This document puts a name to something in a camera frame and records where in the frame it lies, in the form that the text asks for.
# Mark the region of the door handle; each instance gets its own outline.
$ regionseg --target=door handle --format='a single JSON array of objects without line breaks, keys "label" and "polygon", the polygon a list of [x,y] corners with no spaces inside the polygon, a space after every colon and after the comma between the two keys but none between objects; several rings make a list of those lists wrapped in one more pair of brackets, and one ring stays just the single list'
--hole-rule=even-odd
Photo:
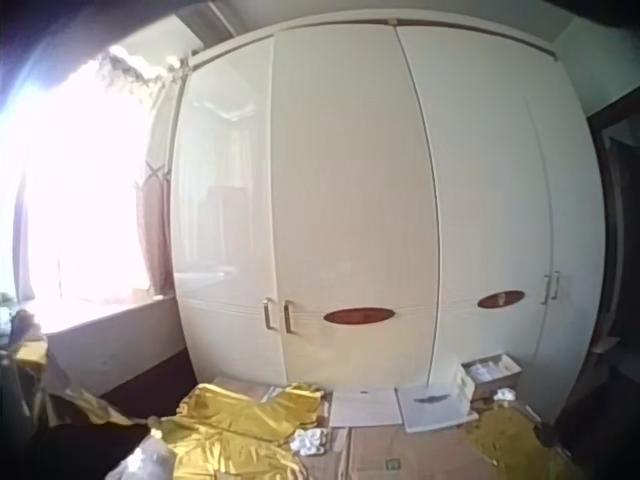
[{"label": "door handle", "polygon": [[291,330],[291,300],[284,301],[284,331],[287,333],[293,333]]},{"label": "door handle", "polygon": [[267,327],[267,330],[275,330],[271,326],[271,315],[269,315],[269,304],[271,303],[271,299],[269,297],[265,298],[262,301],[262,311],[264,312],[264,326]]},{"label": "door handle", "polygon": [[551,276],[544,276],[544,284],[542,291],[542,301],[540,302],[542,305],[546,305],[549,302],[549,288],[551,287]]},{"label": "door handle", "polygon": [[551,300],[558,299],[558,292],[560,291],[560,272],[556,270],[553,272],[553,291],[551,293]]}]

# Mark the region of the door frame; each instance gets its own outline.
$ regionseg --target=door frame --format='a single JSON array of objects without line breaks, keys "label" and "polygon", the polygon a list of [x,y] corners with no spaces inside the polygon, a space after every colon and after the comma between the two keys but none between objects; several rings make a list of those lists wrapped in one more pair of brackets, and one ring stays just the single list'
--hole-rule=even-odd
[{"label": "door frame", "polygon": [[640,113],[640,87],[587,117],[598,157],[606,225],[604,278],[598,317],[591,338],[592,346],[609,334],[615,320],[625,247],[621,191],[616,183],[618,169],[617,164],[607,156],[602,132],[633,113]]}]

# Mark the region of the wardrobe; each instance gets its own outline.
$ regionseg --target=wardrobe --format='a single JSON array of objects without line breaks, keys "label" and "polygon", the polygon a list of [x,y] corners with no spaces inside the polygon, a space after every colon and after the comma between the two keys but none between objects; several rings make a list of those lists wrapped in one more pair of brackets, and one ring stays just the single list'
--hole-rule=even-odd
[{"label": "wardrobe", "polygon": [[[235,39],[186,80],[172,248],[198,379],[446,383],[506,352],[553,419],[604,263],[597,162],[562,65],[486,22],[335,18]],[[508,291],[523,296],[479,306]],[[393,316],[325,319],[352,308]]]}]

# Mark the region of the window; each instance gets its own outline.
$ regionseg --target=window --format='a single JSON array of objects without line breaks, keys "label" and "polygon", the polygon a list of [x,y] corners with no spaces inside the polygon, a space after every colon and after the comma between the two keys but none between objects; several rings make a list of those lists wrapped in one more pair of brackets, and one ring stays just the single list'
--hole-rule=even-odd
[{"label": "window", "polygon": [[12,158],[24,166],[31,284],[38,301],[131,303],[149,287],[136,181],[153,119],[146,90],[92,61],[32,95]]}]

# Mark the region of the ceiling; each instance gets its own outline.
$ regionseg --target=ceiling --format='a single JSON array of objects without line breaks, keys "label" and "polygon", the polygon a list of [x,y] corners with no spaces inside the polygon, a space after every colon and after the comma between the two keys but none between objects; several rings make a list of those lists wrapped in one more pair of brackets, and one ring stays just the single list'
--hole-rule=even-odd
[{"label": "ceiling", "polygon": [[[502,23],[553,42],[573,18],[541,0],[217,0],[215,6],[237,34],[341,10],[418,8]],[[170,57],[184,58],[231,36],[210,5],[200,3],[137,31],[118,45],[150,65],[166,67]]]},{"label": "ceiling", "polygon": [[168,65],[168,58],[187,57],[192,50],[201,50],[202,42],[175,15],[170,15],[138,30],[117,42],[129,55],[144,58],[159,67]]},{"label": "ceiling", "polygon": [[418,8],[459,13],[502,23],[553,42],[573,18],[542,0],[218,0],[244,31],[344,10]]}]

